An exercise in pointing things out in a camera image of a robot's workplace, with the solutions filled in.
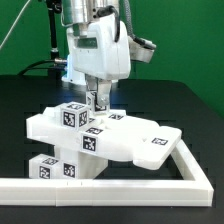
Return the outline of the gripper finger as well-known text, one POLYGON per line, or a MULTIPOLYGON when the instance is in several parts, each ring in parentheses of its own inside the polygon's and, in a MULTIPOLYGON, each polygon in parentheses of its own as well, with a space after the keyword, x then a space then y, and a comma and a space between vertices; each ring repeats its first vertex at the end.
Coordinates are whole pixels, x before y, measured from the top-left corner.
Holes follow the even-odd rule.
POLYGON ((87 92, 95 96, 97 94, 97 78, 91 75, 85 75, 87 92))
POLYGON ((97 104, 107 106, 110 101, 111 80, 97 80, 97 104))

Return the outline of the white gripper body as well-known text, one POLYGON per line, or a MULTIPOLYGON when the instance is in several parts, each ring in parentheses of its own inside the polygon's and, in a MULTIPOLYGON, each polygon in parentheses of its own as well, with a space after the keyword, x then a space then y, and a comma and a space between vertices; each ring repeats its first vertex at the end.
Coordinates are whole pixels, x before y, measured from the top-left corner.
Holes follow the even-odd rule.
POLYGON ((119 40, 115 41, 115 16, 99 18, 89 24, 87 36, 75 36, 67 29, 68 69, 104 80, 129 77, 131 70, 126 27, 120 22, 119 40))

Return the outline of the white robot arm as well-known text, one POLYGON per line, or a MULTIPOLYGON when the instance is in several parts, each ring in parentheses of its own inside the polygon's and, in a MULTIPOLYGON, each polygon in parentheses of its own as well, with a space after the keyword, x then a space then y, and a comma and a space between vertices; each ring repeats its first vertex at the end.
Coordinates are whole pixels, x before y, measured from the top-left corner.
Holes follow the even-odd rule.
POLYGON ((71 74, 83 73, 99 106, 107 106, 113 80, 130 74, 127 30, 119 0, 62 0, 71 74))

